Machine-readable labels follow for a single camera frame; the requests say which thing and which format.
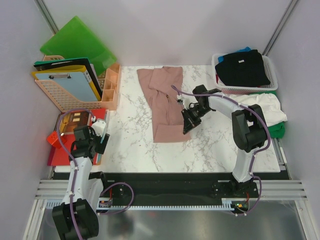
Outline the pink t shirt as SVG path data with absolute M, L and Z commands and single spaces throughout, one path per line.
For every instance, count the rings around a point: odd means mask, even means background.
M 137 70 L 138 81 L 151 109 L 154 143 L 179 143 L 191 139 L 183 134 L 183 107 L 177 102 L 177 92 L 182 89 L 183 68 L 163 66 L 161 68 Z

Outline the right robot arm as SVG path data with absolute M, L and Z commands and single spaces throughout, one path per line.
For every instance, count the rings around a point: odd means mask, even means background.
M 258 104 L 245 105 L 227 97 L 218 89 L 207 90 L 204 85 L 196 86 L 191 96 L 197 100 L 185 107 L 183 134 L 199 126 L 201 118 L 210 111 L 218 111 L 231 119 L 232 136 L 238 148 L 232 178 L 228 182 L 216 183 L 216 195 L 242 197 L 257 188 L 253 174 L 256 156 L 271 144 L 271 136 L 262 108 Z

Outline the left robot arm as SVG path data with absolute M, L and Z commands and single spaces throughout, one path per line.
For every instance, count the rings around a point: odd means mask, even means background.
M 73 134 L 68 186 L 61 204 L 52 209 L 52 218 L 60 239 L 87 240 L 99 234 L 98 200 L 110 191 L 101 172 L 91 173 L 95 156 L 105 152 L 110 136 L 101 119 L 76 127 Z

